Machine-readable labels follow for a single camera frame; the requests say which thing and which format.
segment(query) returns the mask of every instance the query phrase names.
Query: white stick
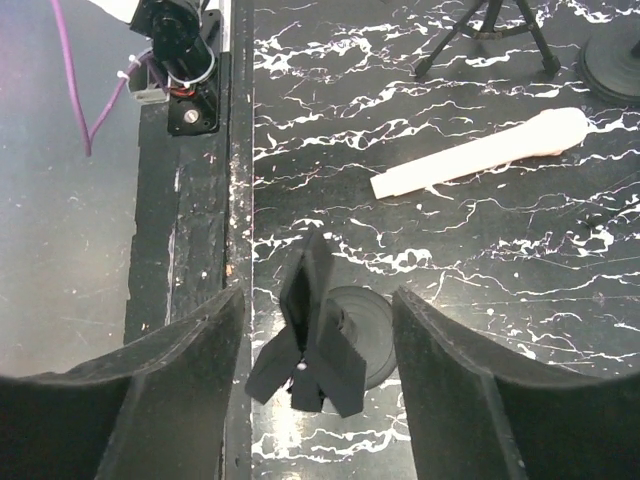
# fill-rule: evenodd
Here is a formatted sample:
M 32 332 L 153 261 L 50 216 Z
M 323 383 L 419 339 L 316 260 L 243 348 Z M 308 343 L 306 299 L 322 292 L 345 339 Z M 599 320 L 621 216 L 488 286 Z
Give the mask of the white stick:
M 588 132 L 579 108 L 544 110 L 516 127 L 390 168 L 371 186 L 377 199 L 397 197 L 522 158 L 560 155 Z

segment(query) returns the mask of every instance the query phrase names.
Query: small black object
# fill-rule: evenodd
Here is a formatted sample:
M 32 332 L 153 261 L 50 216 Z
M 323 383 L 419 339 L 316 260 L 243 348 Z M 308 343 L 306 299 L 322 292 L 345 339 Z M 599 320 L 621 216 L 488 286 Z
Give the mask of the small black object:
M 202 26 L 198 36 L 198 42 L 192 47 L 196 52 L 211 53 L 209 64 L 201 80 L 193 82 L 189 88 L 172 89 L 169 97 L 168 131 L 173 136 L 194 136 L 205 133 L 214 133 L 220 127 L 220 49 L 222 30 L 222 14 L 219 10 L 205 12 L 202 17 Z M 178 58 L 178 64 L 182 65 L 182 59 Z M 198 64 L 194 74 L 202 72 L 204 64 Z M 193 79 L 186 72 L 182 76 L 187 80 Z M 195 115 L 195 121 L 187 121 L 188 113 Z
M 220 478 L 243 322 L 227 289 L 67 373 L 0 377 L 0 478 Z
M 640 21 L 623 18 L 601 27 L 580 51 L 578 73 L 605 101 L 640 106 Z
M 338 287 L 329 292 L 351 319 L 342 333 L 367 362 L 366 389 L 384 382 L 396 369 L 391 305 L 382 296 L 362 287 Z
M 406 289 L 393 326 L 419 479 L 640 478 L 640 374 L 542 364 Z
M 542 54 L 542 65 L 545 72 L 551 77 L 558 73 L 560 70 L 560 61 L 558 60 L 558 57 L 551 52 L 551 49 L 542 35 L 540 26 L 538 25 L 536 17 L 533 15 L 527 0 L 515 0 L 522 17 L 525 20 L 524 25 L 502 29 L 495 28 L 496 21 L 500 15 L 500 9 L 502 8 L 502 1 L 503 0 L 478 0 L 473 7 L 471 7 L 467 13 L 465 13 L 462 18 L 454 24 L 451 31 L 436 46 L 433 52 L 431 52 L 431 55 L 426 59 L 422 59 L 420 63 L 418 63 L 418 66 L 415 69 L 416 80 L 420 80 L 427 74 L 438 55 L 442 53 L 444 48 L 449 44 L 449 42 L 451 42 L 451 40 L 453 40 L 453 37 L 455 37 L 458 32 L 476 40 L 500 40 L 505 37 L 530 32 L 538 45 L 540 53 Z M 470 27 L 468 22 L 485 3 L 488 3 L 485 19 L 480 30 L 476 30 Z
M 363 410 L 366 388 L 393 372 L 388 302 L 359 287 L 329 292 L 333 263 L 323 233 L 312 229 L 280 293 L 286 326 L 260 351 L 245 386 L 260 403 L 292 381 L 292 408 L 321 412 L 328 398 L 346 418 Z
M 129 26 L 151 38 L 154 59 L 172 79 L 168 132 L 173 136 L 214 133 L 220 124 L 223 18 L 205 6 L 195 0 L 141 0 Z

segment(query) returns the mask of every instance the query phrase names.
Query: table surface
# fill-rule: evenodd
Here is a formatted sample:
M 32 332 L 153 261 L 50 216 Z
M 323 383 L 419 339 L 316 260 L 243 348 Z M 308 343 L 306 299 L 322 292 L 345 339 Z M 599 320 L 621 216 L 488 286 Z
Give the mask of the table surface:
M 310 225 L 329 233 L 334 286 L 389 295 L 406 285 L 523 355 L 598 376 L 640 367 L 640 112 L 593 98 L 579 47 L 638 4 L 532 2 L 562 70 L 541 73 L 529 35 L 457 37 L 429 76 L 428 54 L 468 2 L 258 0 L 255 39 L 254 350 L 282 328 L 287 255 Z M 499 25 L 519 21 L 505 2 Z M 558 158 L 515 162 L 376 201 L 387 168 L 579 107 L 593 125 Z M 254 405 L 254 478 L 415 478 L 397 374 L 362 415 L 292 412 L 286 394 Z
M 61 4 L 93 123 L 147 44 L 85 0 Z M 123 96 L 85 157 L 49 1 L 0 2 L 0 54 L 0 373 L 64 372 L 122 346 L 140 107 Z
M 62 3 L 93 119 L 145 42 L 85 1 Z M 637 368 L 637 212 L 595 232 L 581 223 L 640 196 L 640 113 L 594 99 L 574 73 L 591 32 L 640 14 L 631 0 L 615 5 L 532 3 L 563 64 L 553 81 L 525 35 L 457 38 L 415 83 L 411 65 L 463 2 L 257 0 L 254 353 L 282 327 L 287 255 L 313 224 L 331 234 L 336 286 L 388 296 L 407 285 L 543 362 L 600 376 Z M 505 5 L 502 23 L 517 18 Z M 64 371 L 122 345 L 139 107 L 119 102 L 86 159 L 48 4 L 5 1 L 0 26 L 11 67 L 0 77 L 0 373 Z M 95 46 L 107 43 L 97 62 Z M 390 166 L 561 106 L 583 108 L 595 132 L 559 158 L 373 197 L 369 178 Z M 254 478 L 415 477 L 397 375 L 354 418 L 293 412 L 278 394 L 254 404 L 253 428 Z

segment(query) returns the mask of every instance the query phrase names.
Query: white vein pattern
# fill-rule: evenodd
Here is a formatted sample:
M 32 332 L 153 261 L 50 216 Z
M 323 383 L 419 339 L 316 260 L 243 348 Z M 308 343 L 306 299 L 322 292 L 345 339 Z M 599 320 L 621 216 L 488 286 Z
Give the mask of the white vein pattern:
M 284 3 L 256 3 L 254 352 L 283 326 L 287 253 L 313 225 L 335 251 L 336 284 L 383 294 L 405 284 L 563 368 L 614 376 L 640 366 L 640 207 L 615 215 L 640 199 L 640 112 L 594 99 L 574 73 L 589 34 L 640 15 L 640 5 L 532 2 L 563 65 L 553 80 L 537 73 L 540 54 L 524 35 L 482 45 L 457 37 L 417 83 L 412 65 L 463 2 Z M 519 12 L 506 3 L 500 25 L 515 25 Z M 560 158 L 373 200 L 368 179 L 390 166 L 563 106 L 583 108 L 592 132 Z M 588 219 L 603 224 L 589 229 Z M 414 478 L 411 466 L 398 470 L 411 453 L 397 375 L 383 387 L 346 421 L 292 412 L 282 392 L 255 405 L 258 478 Z

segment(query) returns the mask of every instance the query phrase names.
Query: black round weight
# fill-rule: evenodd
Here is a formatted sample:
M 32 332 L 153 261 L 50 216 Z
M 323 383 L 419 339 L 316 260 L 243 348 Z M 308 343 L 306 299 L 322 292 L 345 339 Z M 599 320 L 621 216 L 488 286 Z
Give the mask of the black round weight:
M 353 322 L 354 347 L 367 362 L 367 390 L 384 382 L 396 369 L 391 305 L 377 293 L 362 287 L 338 287 L 328 297 Z
M 580 51 L 578 73 L 594 94 L 620 106 L 640 106 L 640 21 L 614 20 Z

